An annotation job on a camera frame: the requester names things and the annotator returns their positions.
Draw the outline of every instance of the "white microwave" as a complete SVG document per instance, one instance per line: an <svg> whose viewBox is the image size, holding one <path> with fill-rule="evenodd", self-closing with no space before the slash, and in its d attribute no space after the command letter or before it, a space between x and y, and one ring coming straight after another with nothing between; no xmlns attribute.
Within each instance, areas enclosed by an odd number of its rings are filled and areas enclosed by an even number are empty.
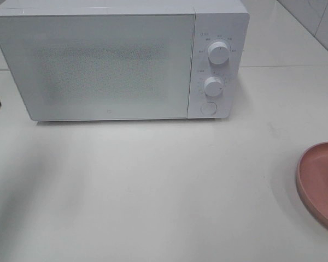
<svg viewBox="0 0 328 262"><path fill-rule="evenodd" d="M35 121L224 118L248 22L239 0L6 0L0 47Z"/></svg>

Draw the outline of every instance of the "white countertop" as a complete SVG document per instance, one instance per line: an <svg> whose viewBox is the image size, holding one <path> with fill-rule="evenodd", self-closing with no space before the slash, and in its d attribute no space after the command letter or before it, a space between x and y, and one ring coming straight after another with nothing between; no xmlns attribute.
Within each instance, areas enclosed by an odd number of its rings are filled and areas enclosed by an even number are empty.
<svg viewBox="0 0 328 262"><path fill-rule="evenodd" d="M276 0L242 2L250 23L241 67L328 65L328 51Z"/></svg>
<svg viewBox="0 0 328 262"><path fill-rule="evenodd" d="M328 261L295 187L328 66L239 82L227 120L36 124L0 72L0 261Z"/></svg>

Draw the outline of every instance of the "white knob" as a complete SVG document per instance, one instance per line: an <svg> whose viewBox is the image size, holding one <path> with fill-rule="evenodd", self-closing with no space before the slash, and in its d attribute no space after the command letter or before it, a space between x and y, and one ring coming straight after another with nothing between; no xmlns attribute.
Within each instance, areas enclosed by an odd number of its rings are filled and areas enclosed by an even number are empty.
<svg viewBox="0 0 328 262"><path fill-rule="evenodd" d="M216 97L222 93L224 84L220 78L211 77L204 82L204 91L207 96Z"/></svg>
<svg viewBox="0 0 328 262"><path fill-rule="evenodd" d="M224 41L211 44L208 48L208 56L213 64L225 63L230 56L229 44Z"/></svg>

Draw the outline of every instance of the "microwave door window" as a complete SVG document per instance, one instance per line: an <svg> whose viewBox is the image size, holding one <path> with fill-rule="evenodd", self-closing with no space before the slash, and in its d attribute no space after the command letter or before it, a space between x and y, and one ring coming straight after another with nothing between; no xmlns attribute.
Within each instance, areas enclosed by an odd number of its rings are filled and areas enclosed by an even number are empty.
<svg viewBox="0 0 328 262"><path fill-rule="evenodd" d="M34 120L186 118L194 17L0 18Z"/></svg>

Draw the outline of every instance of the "pink bowl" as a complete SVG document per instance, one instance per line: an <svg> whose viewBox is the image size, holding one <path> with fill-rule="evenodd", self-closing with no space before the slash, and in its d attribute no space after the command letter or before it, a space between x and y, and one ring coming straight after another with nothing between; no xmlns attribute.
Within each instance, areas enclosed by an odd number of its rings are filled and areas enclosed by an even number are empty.
<svg viewBox="0 0 328 262"><path fill-rule="evenodd" d="M301 156L296 185L305 206L328 227L328 142L310 147Z"/></svg>

